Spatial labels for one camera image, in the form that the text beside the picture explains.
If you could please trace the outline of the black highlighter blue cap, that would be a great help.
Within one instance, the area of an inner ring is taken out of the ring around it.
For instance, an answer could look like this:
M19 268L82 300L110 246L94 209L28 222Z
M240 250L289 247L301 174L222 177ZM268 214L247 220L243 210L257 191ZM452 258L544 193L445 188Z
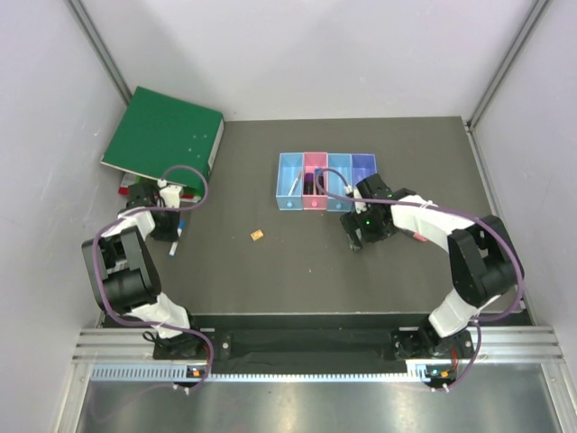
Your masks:
M324 173L322 168L315 169L315 185L316 185L316 194L317 195L324 195L325 194L325 179Z

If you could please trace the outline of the purple drawer box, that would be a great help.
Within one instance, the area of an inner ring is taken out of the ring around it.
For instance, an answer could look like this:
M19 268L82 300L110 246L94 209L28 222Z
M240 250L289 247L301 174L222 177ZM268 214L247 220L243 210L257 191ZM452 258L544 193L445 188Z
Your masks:
M377 172L377 161L374 154L352 154L353 184L370 177Z

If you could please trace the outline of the small orange eraser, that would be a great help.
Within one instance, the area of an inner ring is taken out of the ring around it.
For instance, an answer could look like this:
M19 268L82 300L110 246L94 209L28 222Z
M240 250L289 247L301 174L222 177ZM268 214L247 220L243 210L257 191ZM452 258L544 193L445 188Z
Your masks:
M261 230L257 230L255 232L251 233L251 238L253 241L258 241L263 237L264 237L264 234Z

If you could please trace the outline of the light blue drawer box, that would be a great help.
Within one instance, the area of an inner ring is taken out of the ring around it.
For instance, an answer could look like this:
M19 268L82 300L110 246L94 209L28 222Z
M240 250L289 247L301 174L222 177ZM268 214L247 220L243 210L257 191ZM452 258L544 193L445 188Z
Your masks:
M275 198L281 211L299 211L303 209L303 152L282 152L279 155L277 186ZM302 171L302 177L294 196L289 196L290 186L297 173Z
M341 173L349 185L353 181L353 165L352 155L350 153L329 153L327 158L327 167ZM343 180L335 173L328 171L326 173L328 178L327 191L345 196L345 184ZM337 198L329 197L327 199L327 210L332 212L348 213L351 211L353 203L350 201L342 201Z

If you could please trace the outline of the red and green folder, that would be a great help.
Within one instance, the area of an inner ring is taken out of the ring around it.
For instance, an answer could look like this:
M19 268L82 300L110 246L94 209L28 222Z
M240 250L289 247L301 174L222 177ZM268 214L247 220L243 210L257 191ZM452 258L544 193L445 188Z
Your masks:
M157 181L153 179L144 178L133 173L126 172L120 182L118 193L122 196L129 195L129 187L136 184L156 184ZM196 203L200 200L200 196L191 188L183 188L181 200L191 203Z

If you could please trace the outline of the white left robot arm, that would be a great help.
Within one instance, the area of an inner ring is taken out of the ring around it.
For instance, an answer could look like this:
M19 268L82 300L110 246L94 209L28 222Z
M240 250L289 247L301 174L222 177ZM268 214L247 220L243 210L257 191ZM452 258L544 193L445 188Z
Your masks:
M159 273L145 240L176 243L182 187L159 180L129 188L129 200L116 225L98 241L86 240L81 251L99 308L106 298L114 313L156 324L143 337L165 356L195 357L204 349L204 336L192 326L187 309L162 292Z

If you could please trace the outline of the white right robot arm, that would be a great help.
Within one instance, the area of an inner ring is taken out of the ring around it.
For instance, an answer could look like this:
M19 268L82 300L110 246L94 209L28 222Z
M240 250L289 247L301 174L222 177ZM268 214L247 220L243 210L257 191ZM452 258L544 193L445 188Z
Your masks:
M410 189L391 190L379 174L343 189L353 205L341 223L354 251L405 232L448 254L452 288L418 329L428 355L444 355L453 337L492 301L520 288L524 270L497 216L478 218L440 208Z

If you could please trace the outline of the pink drawer box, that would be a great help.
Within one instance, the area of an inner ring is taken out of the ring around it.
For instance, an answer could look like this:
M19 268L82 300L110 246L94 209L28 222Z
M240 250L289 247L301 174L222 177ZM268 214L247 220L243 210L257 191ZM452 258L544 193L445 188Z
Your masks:
M305 152L303 162L303 208L305 210L325 210L327 195L319 187L325 186L322 169L327 167L326 152Z

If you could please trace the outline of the green ring binder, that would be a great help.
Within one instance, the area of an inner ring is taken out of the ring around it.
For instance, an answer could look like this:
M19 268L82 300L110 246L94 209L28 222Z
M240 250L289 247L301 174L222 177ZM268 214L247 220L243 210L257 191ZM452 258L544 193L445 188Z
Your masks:
M208 180L223 134L222 113L138 87L101 162L153 180L187 165Z

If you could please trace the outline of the white marker blue cap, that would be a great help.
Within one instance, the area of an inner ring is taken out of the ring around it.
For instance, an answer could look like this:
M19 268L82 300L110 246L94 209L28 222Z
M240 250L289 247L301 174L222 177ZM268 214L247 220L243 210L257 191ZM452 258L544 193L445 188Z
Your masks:
M178 246L179 246L179 239L182 236L182 233L184 231L185 228L185 221L184 220L180 220L179 221L179 225L177 228L177 239L171 244L170 249L169 249L169 257L174 257L176 255Z

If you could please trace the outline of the white pencil orange tip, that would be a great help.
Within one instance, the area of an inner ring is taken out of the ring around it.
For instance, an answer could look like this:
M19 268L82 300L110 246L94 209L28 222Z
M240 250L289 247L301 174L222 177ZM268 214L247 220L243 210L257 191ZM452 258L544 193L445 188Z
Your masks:
M298 185L299 185L299 182L300 182L300 180L301 180L301 177L302 177L302 171L299 171L299 172L297 173L296 177L294 178L294 180L293 180L293 182L292 182L292 184L291 184L291 186L290 186L290 189L289 189L289 191L288 191L288 195L289 195L290 197L291 197L291 196L294 196L295 193L297 192Z

